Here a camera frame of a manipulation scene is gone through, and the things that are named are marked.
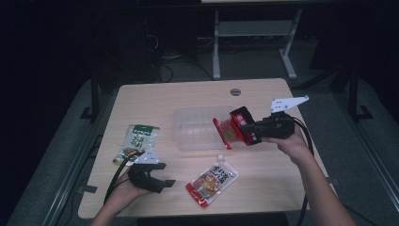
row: plastic container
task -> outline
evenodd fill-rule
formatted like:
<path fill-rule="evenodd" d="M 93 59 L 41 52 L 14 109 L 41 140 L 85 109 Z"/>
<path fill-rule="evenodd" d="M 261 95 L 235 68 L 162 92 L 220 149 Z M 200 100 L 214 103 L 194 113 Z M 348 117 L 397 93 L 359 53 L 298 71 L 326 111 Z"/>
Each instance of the plastic container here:
<path fill-rule="evenodd" d="M 237 107 L 232 105 L 191 106 L 173 113 L 173 138 L 180 150 L 226 149 L 213 118 L 225 121 Z"/>

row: snack bag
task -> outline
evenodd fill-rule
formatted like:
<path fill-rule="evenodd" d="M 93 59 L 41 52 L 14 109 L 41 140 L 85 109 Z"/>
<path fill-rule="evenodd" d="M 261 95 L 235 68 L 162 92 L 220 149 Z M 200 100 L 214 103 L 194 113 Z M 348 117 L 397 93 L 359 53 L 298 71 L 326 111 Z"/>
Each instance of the snack bag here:
<path fill-rule="evenodd" d="M 237 180 L 238 176 L 238 172 L 225 162 L 220 154 L 217 163 L 188 183 L 185 188 L 200 206 L 206 207 Z"/>
<path fill-rule="evenodd" d="M 126 130 L 126 137 L 120 152 L 115 156 L 113 162 L 120 164 L 128 156 L 133 155 L 126 163 L 126 166 L 132 166 L 146 151 L 152 150 L 159 135 L 159 127 L 151 125 L 129 125 Z"/>

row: red food packet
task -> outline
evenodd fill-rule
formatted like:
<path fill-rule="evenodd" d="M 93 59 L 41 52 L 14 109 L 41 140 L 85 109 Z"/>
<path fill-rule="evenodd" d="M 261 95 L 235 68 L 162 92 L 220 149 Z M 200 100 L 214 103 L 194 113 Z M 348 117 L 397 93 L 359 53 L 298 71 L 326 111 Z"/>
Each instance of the red food packet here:
<path fill-rule="evenodd" d="M 238 172 L 221 154 L 217 158 L 217 163 L 189 182 L 185 188 L 200 206 L 206 207 L 238 177 Z"/>

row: hand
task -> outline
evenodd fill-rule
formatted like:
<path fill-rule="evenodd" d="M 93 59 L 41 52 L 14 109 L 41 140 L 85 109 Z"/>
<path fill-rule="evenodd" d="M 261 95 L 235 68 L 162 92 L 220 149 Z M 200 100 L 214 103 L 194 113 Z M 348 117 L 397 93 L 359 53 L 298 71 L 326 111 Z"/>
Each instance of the hand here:
<path fill-rule="evenodd" d="M 264 142 L 276 143 L 279 150 L 288 154 L 291 161 L 296 165 L 309 157 L 312 158 L 311 152 L 298 125 L 295 125 L 295 132 L 286 139 L 263 137 L 262 140 Z"/>
<path fill-rule="evenodd" d="M 129 206 L 138 197 L 151 193 L 130 183 L 129 176 L 127 175 L 128 170 L 118 178 L 114 190 L 91 222 L 91 225 L 111 225 L 113 219 L 120 211 Z"/>

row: wooden tabletop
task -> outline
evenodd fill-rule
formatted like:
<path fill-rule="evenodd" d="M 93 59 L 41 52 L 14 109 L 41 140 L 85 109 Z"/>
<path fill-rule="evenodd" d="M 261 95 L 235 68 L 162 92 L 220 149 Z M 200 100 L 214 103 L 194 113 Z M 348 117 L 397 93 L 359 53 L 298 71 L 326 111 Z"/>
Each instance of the wooden tabletop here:
<path fill-rule="evenodd" d="M 231 89 L 240 89 L 232 96 Z M 283 79 L 254 79 L 129 85 L 120 88 L 107 124 L 101 147 L 88 180 L 97 187 L 85 192 L 79 208 L 81 218 L 94 218 L 103 205 L 104 195 L 118 166 L 112 160 L 120 151 L 127 126 L 147 124 L 160 127 L 155 151 L 163 170 L 153 170 L 152 177 L 176 180 L 172 188 L 140 197 L 122 211 L 120 217 L 189 216 L 231 213 L 260 213 L 299 210 L 304 190 L 297 167 L 275 144 L 259 143 L 233 150 L 179 150 L 173 139 L 173 112 L 180 107 L 233 105 L 246 106 L 255 121 L 270 115 L 273 98 L 292 97 Z M 302 120 L 297 107 L 287 114 Z M 239 178 L 210 206 L 200 207 L 185 185 L 199 176 L 223 154 L 240 174 Z M 327 175 L 315 149 L 315 157 Z"/>

